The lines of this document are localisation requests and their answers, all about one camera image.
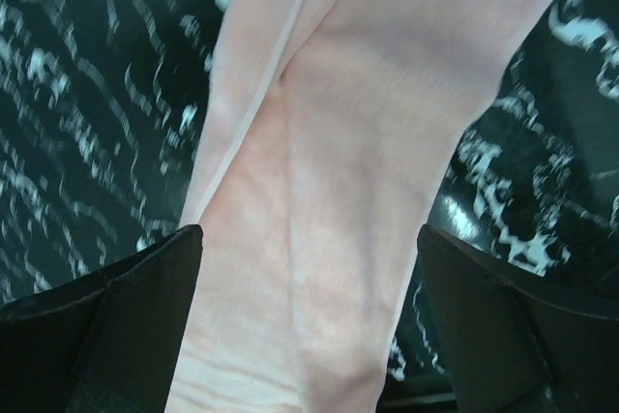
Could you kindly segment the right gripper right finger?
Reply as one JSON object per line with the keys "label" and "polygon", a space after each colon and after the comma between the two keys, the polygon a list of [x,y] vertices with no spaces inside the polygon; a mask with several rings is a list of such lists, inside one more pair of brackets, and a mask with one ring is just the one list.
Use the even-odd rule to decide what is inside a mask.
{"label": "right gripper right finger", "polygon": [[617,411],[617,302],[429,225],[417,250],[459,411]]}

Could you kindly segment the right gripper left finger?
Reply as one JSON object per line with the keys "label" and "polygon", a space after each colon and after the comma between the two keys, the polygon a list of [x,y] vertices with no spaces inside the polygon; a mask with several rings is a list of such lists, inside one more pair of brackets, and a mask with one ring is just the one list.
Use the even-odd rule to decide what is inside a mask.
{"label": "right gripper left finger", "polygon": [[4,412],[162,412],[196,288],[201,228],[1,309]]}

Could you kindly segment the black marble pattern mat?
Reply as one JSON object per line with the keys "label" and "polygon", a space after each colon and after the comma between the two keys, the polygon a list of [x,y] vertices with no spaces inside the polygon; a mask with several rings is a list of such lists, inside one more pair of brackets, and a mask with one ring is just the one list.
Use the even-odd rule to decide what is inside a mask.
{"label": "black marble pattern mat", "polygon": [[[1,0],[1,309],[196,224],[230,1]],[[618,0],[551,0],[424,225],[618,304]],[[461,412],[417,258],[371,412]]]}

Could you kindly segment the pink towel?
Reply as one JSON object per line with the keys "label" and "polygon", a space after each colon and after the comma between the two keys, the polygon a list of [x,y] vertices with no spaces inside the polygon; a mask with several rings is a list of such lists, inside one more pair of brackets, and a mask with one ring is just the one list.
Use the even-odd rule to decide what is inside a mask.
{"label": "pink towel", "polygon": [[464,130],[551,0],[231,0],[170,412],[371,412]]}

